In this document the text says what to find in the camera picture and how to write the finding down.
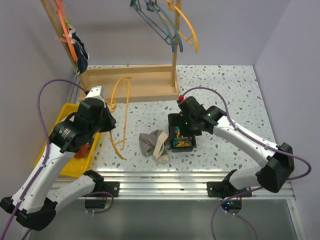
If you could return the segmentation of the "rust orange underwear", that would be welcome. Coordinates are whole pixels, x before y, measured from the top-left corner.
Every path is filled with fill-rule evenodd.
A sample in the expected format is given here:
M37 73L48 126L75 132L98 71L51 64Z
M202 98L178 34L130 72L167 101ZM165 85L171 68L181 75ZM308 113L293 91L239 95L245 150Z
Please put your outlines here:
M85 158L87 153L90 151L91 145L86 143L85 145L81 146L80 149L75 153L75 159L82 159Z

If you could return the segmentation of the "grey underwear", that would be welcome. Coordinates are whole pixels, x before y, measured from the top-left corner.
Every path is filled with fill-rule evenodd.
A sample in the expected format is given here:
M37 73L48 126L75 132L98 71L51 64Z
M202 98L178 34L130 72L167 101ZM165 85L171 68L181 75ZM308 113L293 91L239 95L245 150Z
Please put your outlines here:
M139 146L141 153L152 156L158 163L168 163L169 156L165 148L169 134L163 130L154 130L151 133L139 134Z

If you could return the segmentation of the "navy underwear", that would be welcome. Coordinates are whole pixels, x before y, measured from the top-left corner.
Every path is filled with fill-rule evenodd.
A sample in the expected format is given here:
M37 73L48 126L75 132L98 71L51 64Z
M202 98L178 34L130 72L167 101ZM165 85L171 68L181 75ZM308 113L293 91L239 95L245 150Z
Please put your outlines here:
M86 50L84 43L78 37L76 29L72 25L69 25L68 37L70 38L74 52L77 56L76 74L83 74L88 68L88 60L90 58L90 55Z

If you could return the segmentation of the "orange hanger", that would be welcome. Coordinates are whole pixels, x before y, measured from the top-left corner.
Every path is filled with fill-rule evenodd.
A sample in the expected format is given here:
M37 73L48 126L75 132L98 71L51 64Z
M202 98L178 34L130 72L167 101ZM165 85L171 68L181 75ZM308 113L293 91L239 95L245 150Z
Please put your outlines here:
M69 23L70 21L67 18L65 9L64 9L64 5L63 5L63 1L62 0L54 0L54 3L56 5L56 13L59 16L59 20L62 26L62 30L63 30L63 36L65 37L64 40L60 39L62 42L66 42L67 46L69 48L70 54L72 56L72 59L74 62L78 61L78 57L75 51L75 47L73 45L73 41L72 41L72 37L69 36L70 34L70 27L69 27Z

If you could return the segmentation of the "blue-grey hanger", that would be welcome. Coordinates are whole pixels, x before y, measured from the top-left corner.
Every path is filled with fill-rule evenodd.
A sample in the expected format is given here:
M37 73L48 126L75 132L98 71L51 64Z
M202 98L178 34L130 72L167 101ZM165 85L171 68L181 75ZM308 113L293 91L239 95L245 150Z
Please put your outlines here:
M171 47L172 53L176 53L176 47L178 50L182 53L184 51L182 40L178 34L178 31L176 28L170 27L165 20L163 19L163 16L169 17L169 15L166 13L166 11L160 7L155 0L145 0L146 10L154 13L160 20L160 22L163 24L163 27L161 27L158 23L156 23L154 20L152 20L149 16L146 17L146 23L151 27L153 31L156 32L156 34L167 44Z

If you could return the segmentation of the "yellow plastic hanger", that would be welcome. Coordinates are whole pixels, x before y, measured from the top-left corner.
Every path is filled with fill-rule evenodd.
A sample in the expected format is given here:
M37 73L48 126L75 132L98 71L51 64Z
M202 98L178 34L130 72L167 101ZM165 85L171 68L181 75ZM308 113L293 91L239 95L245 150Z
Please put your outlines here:
M192 46L195 53L199 52L199 40L196 34L195 28L192 23L182 11L182 1L181 0L166 0L167 9L175 14L176 19L173 23L170 22L169 17L163 16L164 21L172 28L177 30L181 40L184 40L189 46Z

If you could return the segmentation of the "teal hanger with grey underwear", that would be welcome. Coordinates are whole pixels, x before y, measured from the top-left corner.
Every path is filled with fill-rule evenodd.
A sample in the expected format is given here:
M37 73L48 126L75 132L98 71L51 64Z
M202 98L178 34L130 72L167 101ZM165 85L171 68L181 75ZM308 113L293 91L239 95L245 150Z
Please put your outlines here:
M142 8L139 0L131 0L129 6L152 28L152 30L171 47L172 53L176 53L177 49L183 52L184 47L178 29L172 19L160 7L156 0L143 0L145 10L155 14L158 21L153 20Z

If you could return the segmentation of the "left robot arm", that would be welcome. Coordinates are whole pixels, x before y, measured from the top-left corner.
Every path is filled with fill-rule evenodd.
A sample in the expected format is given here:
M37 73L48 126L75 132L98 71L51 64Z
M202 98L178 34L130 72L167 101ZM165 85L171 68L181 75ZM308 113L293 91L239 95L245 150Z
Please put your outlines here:
M116 120L97 98L82 101L76 112L58 123L49 136L49 146L33 169L27 182L13 196L4 197L0 206L13 214L25 228L41 231L55 218L56 213L85 195L99 196L104 190L103 177L88 170L77 180L52 190L51 187L65 165L96 133L109 132Z

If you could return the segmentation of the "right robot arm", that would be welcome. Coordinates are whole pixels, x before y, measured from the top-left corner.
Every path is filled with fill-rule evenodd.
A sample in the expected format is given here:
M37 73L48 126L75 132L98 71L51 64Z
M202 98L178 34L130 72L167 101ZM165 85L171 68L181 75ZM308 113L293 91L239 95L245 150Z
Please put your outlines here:
M197 132L207 132L233 144L251 157L257 165L248 169L233 169L213 189L222 199L232 197L247 188L261 186L278 193L295 169L293 149L287 143L268 142L253 132L243 129L218 108L205 109L193 97L178 98L184 125Z

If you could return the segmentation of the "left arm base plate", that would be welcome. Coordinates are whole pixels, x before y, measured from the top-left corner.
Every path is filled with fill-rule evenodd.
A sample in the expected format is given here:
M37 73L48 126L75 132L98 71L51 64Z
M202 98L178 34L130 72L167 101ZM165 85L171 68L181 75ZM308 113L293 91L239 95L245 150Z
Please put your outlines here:
M119 181L104 181L100 183L96 183L95 187L93 188L93 191L91 193L88 193L85 195L85 197L102 197L106 196L107 192L111 194L114 198L117 198L119 196L120 192L120 182Z

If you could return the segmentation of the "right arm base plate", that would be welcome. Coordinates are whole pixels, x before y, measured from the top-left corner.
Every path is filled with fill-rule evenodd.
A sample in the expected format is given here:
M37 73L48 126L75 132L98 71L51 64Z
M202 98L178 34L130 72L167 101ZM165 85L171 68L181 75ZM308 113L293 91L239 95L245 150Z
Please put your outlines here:
M209 198L225 199L237 194L242 194L242 197L249 198L252 196L246 188L236 189L230 183L222 181L209 181L206 183L206 190Z

